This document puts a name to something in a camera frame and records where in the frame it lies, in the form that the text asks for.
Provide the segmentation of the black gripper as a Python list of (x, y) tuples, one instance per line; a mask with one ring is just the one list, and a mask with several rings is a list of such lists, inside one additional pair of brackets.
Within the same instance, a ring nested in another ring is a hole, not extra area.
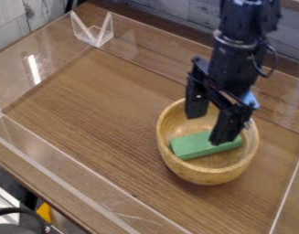
[(215, 47), (210, 62), (199, 57), (193, 59), (186, 87), (185, 112), (189, 119), (207, 114), (209, 104), (221, 110), (209, 141), (214, 145), (230, 143), (250, 121), (259, 102), (251, 93), (251, 86), (259, 76), (267, 78), (273, 70), (263, 72), (266, 51), (277, 58), (265, 33), (249, 32), (229, 35), (215, 30)]

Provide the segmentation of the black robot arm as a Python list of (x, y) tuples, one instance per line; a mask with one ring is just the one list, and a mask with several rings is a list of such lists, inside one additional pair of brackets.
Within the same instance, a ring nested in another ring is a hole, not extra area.
[(219, 109), (209, 136), (215, 145), (237, 138), (259, 108), (251, 87), (258, 78), (271, 76), (263, 71), (263, 60), (277, 51), (266, 35), (278, 29), (279, 19), (279, 0), (221, 0), (211, 59), (193, 59), (185, 103), (190, 119), (205, 116), (210, 105)]

